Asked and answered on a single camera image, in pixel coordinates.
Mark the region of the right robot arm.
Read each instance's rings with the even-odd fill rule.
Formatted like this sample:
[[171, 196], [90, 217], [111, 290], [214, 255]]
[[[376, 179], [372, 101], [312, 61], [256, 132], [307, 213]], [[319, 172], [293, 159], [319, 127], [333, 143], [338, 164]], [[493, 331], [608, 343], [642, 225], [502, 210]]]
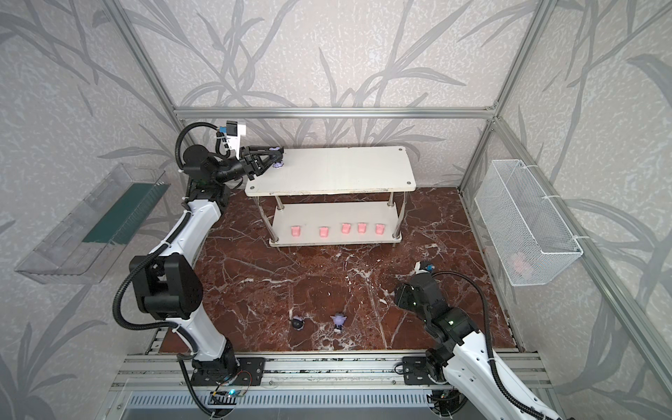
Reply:
[[437, 346], [425, 352], [429, 378], [451, 385], [487, 419], [559, 419], [495, 353], [489, 330], [488, 301], [474, 280], [454, 271], [481, 297], [484, 322], [480, 329], [463, 310], [450, 306], [436, 281], [440, 274], [419, 269], [395, 289], [395, 304], [415, 313]]

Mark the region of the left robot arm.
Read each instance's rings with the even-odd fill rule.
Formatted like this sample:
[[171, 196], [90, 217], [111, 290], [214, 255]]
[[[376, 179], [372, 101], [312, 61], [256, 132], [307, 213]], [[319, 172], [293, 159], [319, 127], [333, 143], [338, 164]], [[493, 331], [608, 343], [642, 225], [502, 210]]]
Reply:
[[229, 204], [232, 180], [253, 180], [283, 159], [281, 147], [247, 146], [220, 154], [203, 145], [175, 149], [178, 167], [189, 177], [185, 211], [163, 241], [148, 255], [129, 263], [113, 300], [113, 316], [120, 327], [143, 331], [166, 327], [180, 336], [189, 359], [201, 372], [225, 382], [240, 370], [230, 341], [208, 317], [203, 285], [193, 264], [208, 233]]

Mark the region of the purple figure toy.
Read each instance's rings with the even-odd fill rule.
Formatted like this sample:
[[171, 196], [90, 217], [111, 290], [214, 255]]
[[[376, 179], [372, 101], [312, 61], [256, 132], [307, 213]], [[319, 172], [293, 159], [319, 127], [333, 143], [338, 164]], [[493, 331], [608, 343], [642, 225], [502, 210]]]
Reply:
[[334, 331], [340, 333], [343, 330], [348, 317], [342, 313], [336, 313], [331, 319], [332, 323], [334, 323]]

